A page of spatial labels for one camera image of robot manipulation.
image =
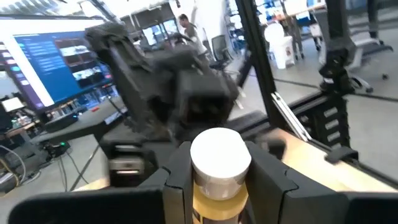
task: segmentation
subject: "desk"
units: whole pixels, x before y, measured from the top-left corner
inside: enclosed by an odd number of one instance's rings
[[[11,129],[11,130],[9,130],[8,132],[5,133],[5,137],[6,138],[11,138],[13,136],[16,136],[16,135],[20,134],[21,137],[24,139],[24,142],[25,142],[23,145],[21,145],[21,147],[23,149],[27,149],[30,152],[34,153],[36,156],[38,156],[40,161],[42,163],[44,163],[44,162],[46,162],[46,158],[47,158],[46,153],[42,152],[41,150],[39,150],[37,148],[37,146],[35,146],[35,145],[33,145],[31,143],[31,139],[30,139],[29,135],[26,132],[28,129],[33,128],[39,122],[40,122],[39,120],[35,120],[34,122],[31,122],[29,124],[23,125],[23,126],[21,126],[19,128]]]
[[[271,21],[267,21],[267,22],[265,22],[265,23],[263,23],[261,25],[268,25],[269,23],[274,22],[274,21],[283,21],[283,20],[285,20],[287,18],[294,17],[294,16],[296,16],[296,15],[298,15],[300,13],[308,12],[308,11],[314,11],[314,10],[317,10],[317,9],[324,9],[325,7],[326,7],[326,5],[324,3],[315,4],[313,6],[310,6],[310,7],[306,8],[306,10],[298,11],[298,12],[295,12],[295,13],[292,13],[292,14],[288,14],[288,15],[283,15],[282,14],[282,15],[276,16],[275,19],[273,19]]]
[[[114,104],[121,109],[123,113],[127,112],[123,101],[120,97],[113,98]],[[42,133],[32,139],[32,143],[38,144],[45,141],[52,141],[58,143],[61,141],[69,141],[83,136],[94,134],[97,141],[102,138],[102,135],[108,132],[114,123],[122,120],[121,115],[112,106],[109,101],[102,102],[99,109],[95,112],[86,111],[79,116],[79,120],[72,125],[56,131],[54,133]]]
[[[398,192],[345,162],[330,164],[324,160],[325,152],[283,130],[276,129],[266,135],[269,136],[285,139],[284,164],[330,189],[337,192]],[[106,186],[108,181],[103,178],[77,190],[97,190]]]
[[[39,123],[40,123],[39,120],[35,120],[34,122],[31,122],[29,124],[23,125],[23,126],[21,126],[19,128],[13,128],[13,129],[7,131],[5,133],[5,135],[6,135],[7,138],[11,138],[11,137],[16,136],[18,134],[26,132],[28,129],[33,128],[36,124],[39,124]]]

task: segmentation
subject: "cable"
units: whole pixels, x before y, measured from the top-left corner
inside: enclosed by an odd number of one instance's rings
[[[60,157],[60,162],[61,162],[63,177],[65,178],[65,192],[68,192],[68,177],[67,177],[67,172],[65,170],[65,167],[63,166],[63,161],[62,161],[61,157]]]
[[[95,154],[97,153],[98,149],[100,148],[100,145],[97,145],[93,151],[93,153],[91,153],[91,156],[88,158],[85,166],[82,168],[81,172],[79,173],[79,176],[76,178],[75,182],[72,184],[72,186],[70,187],[69,191],[73,191],[77,184],[79,183],[80,179],[82,178],[82,175],[86,172],[87,167],[89,166],[89,164],[91,163],[91,161],[93,160]]]
[[[17,174],[15,174],[15,173],[7,166],[6,161],[0,159],[0,163],[2,164],[2,166],[4,166],[4,168],[5,168],[10,174],[12,174],[12,175],[15,177],[15,180],[16,180],[16,187],[18,187],[18,186],[19,186],[19,178],[18,178]]]
[[[61,164],[60,164],[60,160],[59,160],[59,159],[57,159],[57,165],[58,165],[58,169],[59,169],[59,171],[60,171],[60,177],[61,177],[61,182],[62,182],[63,190],[64,190],[64,191],[67,191],[68,189],[67,189],[67,186],[65,185],[65,177],[63,176],[62,168],[61,168]]]
[[[24,173],[22,174],[22,178],[21,178],[21,181],[19,181],[19,183],[23,183],[23,181],[25,180],[25,176],[26,176],[26,166],[25,166],[24,161],[22,160],[22,158],[18,154],[16,154],[14,151],[12,151],[11,149],[7,148],[6,146],[0,145],[0,147],[2,147],[3,149],[7,150],[8,152],[14,154],[19,159],[19,161],[21,162],[22,169],[23,169]]]
[[[70,160],[72,161],[73,165],[75,166],[77,173],[79,175],[81,175],[81,178],[84,180],[84,182],[86,182],[86,184],[88,184],[87,180],[83,177],[83,174],[80,173],[79,168],[77,168],[75,160],[72,158],[72,156],[69,154],[69,152],[67,152],[67,155],[69,156]]]
[[[111,105],[116,109],[116,111],[118,111],[118,113],[123,117],[123,119],[126,122],[126,125],[129,126],[132,130],[134,130],[134,121],[129,119],[129,117],[127,115],[125,115],[120,108],[118,108],[118,106],[116,106],[116,104],[114,103],[113,100],[111,100],[112,96],[106,92],[108,95],[108,101],[111,103]]]

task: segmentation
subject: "ceiling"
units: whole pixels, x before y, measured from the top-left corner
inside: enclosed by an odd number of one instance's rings
[[[84,16],[84,0],[0,0],[0,14]]]

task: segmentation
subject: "computer monitor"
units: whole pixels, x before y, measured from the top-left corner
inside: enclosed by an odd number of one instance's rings
[[[178,32],[178,27],[174,19],[163,22],[163,25],[166,28],[166,32],[168,34],[174,34]]]
[[[0,18],[0,56],[26,103],[39,113],[111,81],[84,38],[85,29],[102,20],[43,18]]]
[[[4,107],[4,110],[6,110],[6,112],[11,112],[25,107],[22,104],[22,102],[18,99],[18,97],[14,97],[9,100],[4,100],[1,102],[1,104]]]

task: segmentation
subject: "wire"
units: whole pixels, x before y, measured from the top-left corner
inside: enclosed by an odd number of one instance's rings
[[[14,151],[12,151],[11,149],[7,148],[6,146],[0,145],[0,147],[2,147],[3,149],[7,150],[8,152],[14,154],[19,159],[19,161],[21,162],[22,169],[23,169],[24,172],[22,174],[22,178],[21,178],[21,181],[19,181],[19,183],[23,183],[23,181],[25,180],[25,176],[26,176],[26,166],[25,166],[24,161],[22,160],[22,158],[18,154],[16,154]]]
[[[58,164],[58,170],[60,171],[60,177],[61,177],[61,182],[62,182],[62,186],[63,186],[63,190],[67,191],[67,186],[65,185],[65,177],[62,174],[62,168],[61,168],[61,163],[60,160],[57,160],[57,164]]]
[[[126,125],[129,126],[132,130],[134,130],[134,122],[133,120],[129,119],[129,117],[127,115],[125,115],[120,108],[118,108],[118,106],[116,106],[116,104],[114,103],[113,100],[111,100],[112,96],[107,92],[108,95],[108,101],[111,103],[111,105],[116,109],[116,111],[118,111],[118,113],[123,117],[123,119],[126,122]]]
[[[70,160],[72,161],[73,165],[76,168],[76,171],[79,175],[81,175],[81,178],[84,180],[84,182],[86,182],[86,184],[88,184],[87,180],[83,177],[83,174],[80,173],[79,168],[77,168],[76,162],[75,160],[72,158],[72,156],[69,154],[69,152],[67,152],[67,155],[69,156]]]
[[[67,177],[67,172],[65,170],[65,167],[63,166],[63,161],[62,161],[61,157],[60,157],[60,162],[61,162],[63,178],[65,179],[65,192],[68,192],[68,177]]]
[[[15,177],[15,180],[16,180],[16,187],[18,187],[18,186],[19,186],[19,178],[18,178],[17,174],[15,174],[15,173],[7,166],[6,161],[0,159],[0,163],[2,164],[2,166],[4,166],[4,168],[5,168],[10,174],[12,174],[12,175]]]

